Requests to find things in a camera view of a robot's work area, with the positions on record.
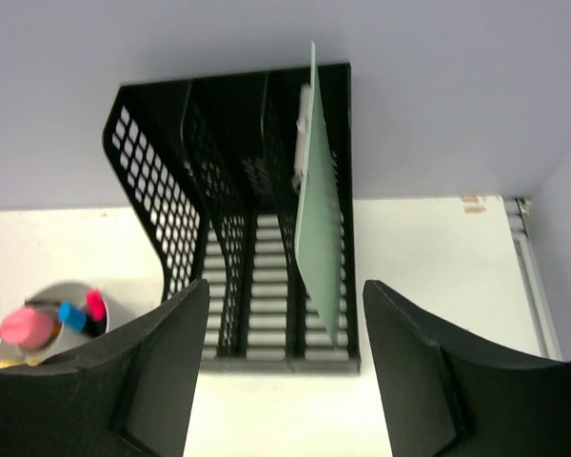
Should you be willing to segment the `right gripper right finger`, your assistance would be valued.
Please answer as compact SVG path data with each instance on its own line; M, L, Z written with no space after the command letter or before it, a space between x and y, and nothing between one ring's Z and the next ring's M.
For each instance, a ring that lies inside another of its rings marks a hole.
M571 456L571 362L507 348L368 280L364 313L395 456Z

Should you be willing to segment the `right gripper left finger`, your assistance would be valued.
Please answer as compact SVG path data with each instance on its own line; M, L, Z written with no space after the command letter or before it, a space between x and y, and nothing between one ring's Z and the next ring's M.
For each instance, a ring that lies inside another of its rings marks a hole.
M196 280L36 367L0 369L0 456L181 456L207 328Z

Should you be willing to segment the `black blue highlighter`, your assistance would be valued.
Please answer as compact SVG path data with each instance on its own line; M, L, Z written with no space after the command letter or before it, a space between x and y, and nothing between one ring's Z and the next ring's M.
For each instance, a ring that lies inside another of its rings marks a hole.
M65 326L83 332L87 325L86 313L70 302L62 302L58 309L58 320Z

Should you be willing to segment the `black pink highlighter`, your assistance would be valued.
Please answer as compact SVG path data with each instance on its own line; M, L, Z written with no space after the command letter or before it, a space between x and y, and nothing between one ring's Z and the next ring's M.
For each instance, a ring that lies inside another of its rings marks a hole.
M86 304L90 318L95 322L107 319L107 307L102 293L98 289L91 289L86 294Z

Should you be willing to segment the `pink capped glue stick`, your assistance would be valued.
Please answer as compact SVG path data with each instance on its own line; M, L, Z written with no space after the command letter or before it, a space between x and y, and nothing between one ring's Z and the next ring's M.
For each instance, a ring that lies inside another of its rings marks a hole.
M36 351L49 341L54 324L49 314L37 308L22 307L3 319L0 337L8 344Z

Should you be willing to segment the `green clipboard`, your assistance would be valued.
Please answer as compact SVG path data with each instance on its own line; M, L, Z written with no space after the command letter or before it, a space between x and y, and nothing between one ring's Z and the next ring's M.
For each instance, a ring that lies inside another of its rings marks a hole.
M341 301L341 210L323 109L316 46L309 82L301 86L294 178L299 185L294 253L310 304L332 346L338 345Z

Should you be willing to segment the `yellow highlighter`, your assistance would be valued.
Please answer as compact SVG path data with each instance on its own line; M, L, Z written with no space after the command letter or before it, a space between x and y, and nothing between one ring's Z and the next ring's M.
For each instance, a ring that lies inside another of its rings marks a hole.
M14 359L14 358L2 358L0 359L0 369L17 367L17 366L30 366L35 367L43 362L42 359Z

